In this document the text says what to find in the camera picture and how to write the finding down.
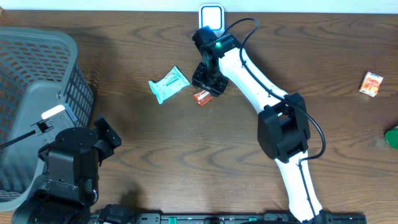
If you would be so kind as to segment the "red chocolate bar wrapper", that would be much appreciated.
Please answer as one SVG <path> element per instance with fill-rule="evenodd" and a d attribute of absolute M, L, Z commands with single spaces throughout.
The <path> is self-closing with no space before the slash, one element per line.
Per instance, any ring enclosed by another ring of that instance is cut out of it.
<path fill-rule="evenodd" d="M 207 104 L 213 98 L 214 98 L 214 96 L 209 91 L 206 91 L 206 90 L 199 91 L 198 93 L 193 95 L 193 99 L 196 101 L 196 103 L 200 107 Z"/>

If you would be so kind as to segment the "teal snack packet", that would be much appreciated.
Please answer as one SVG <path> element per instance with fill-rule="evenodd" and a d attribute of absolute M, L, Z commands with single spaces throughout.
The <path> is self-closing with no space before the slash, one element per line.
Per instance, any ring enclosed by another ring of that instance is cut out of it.
<path fill-rule="evenodd" d="M 158 82 L 149 81 L 149 86 L 161 105 L 166 99 L 170 98 L 182 88 L 189 86 L 187 77 L 174 66 L 166 76 Z"/>

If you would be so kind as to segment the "orange snack sachet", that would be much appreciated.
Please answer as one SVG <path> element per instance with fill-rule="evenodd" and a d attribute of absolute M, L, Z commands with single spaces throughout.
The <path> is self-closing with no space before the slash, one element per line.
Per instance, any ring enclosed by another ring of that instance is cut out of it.
<path fill-rule="evenodd" d="M 383 81 L 383 77 L 371 72 L 367 72 L 359 88 L 359 92 L 368 96 L 375 97 L 378 94 L 379 87 Z"/>

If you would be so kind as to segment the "green lid jar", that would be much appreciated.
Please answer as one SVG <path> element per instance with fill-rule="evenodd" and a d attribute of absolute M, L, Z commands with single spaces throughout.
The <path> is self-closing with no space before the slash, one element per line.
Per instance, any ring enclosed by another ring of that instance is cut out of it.
<path fill-rule="evenodd" d="M 388 145 L 394 149 L 398 149 L 398 127 L 394 127 L 385 133 L 385 139 Z"/>

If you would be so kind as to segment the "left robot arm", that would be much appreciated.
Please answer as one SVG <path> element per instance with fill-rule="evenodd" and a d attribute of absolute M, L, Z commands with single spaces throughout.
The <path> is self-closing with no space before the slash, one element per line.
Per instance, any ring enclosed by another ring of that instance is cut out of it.
<path fill-rule="evenodd" d="M 134 212 L 109 204 L 98 213 L 90 208 L 99 199 L 102 162 L 114 154 L 121 138 L 104 117 L 94 129 L 73 127 L 60 131 L 41 147 L 38 157 L 45 171 L 33 183 L 27 199 L 16 208 L 13 223 L 135 223 Z"/>

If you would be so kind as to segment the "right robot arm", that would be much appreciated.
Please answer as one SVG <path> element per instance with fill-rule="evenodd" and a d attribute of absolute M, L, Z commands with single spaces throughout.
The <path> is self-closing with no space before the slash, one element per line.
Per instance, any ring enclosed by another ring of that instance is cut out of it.
<path fill-rule="evenodd" d="M 308 162 L 309 125 L 320 129 L 307 113 L 298 93 L 289 95 L 273 84 L 251 61 L 243 44 L 233 35 L 217 37 L 200 29 L 192 40 L 201 54 L 192 84 L 213 96 L 233 82 L 257 112 L 257 140 L 276 162 L 289 198 L 289 210 L 300 222 L 317 220 L 323 208 L 317 199 Z"/>

